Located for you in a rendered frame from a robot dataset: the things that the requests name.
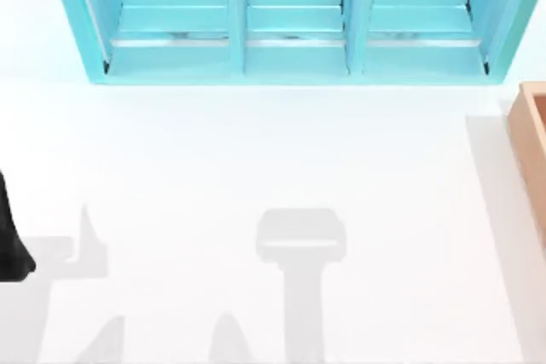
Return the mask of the light blue rack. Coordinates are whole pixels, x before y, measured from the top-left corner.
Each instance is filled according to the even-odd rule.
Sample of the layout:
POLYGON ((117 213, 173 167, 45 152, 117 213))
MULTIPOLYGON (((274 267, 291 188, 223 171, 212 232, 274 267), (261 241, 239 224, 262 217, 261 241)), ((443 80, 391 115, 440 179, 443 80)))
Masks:
POLYGON ((61 0, 93 84, 499 84, 538 0, 61 0))

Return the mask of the salmon-coloured shallow box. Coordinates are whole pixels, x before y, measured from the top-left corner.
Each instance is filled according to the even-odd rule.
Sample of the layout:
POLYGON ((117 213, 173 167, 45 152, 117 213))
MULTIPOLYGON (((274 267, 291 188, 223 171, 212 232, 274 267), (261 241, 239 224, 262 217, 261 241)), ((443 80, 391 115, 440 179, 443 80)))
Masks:
POLYGON ((526 81, 508 111, 508 133, 546 251, 546 81, 526 81))

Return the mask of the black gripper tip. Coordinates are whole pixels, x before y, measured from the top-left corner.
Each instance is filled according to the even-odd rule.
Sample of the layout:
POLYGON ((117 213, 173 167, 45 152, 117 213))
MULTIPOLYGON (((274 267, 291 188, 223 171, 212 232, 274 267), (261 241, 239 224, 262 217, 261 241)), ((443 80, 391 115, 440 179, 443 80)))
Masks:
POLYGON ((36 268, 16 230, 5 178, 0 171, 0 282, 21 282, 36 268))

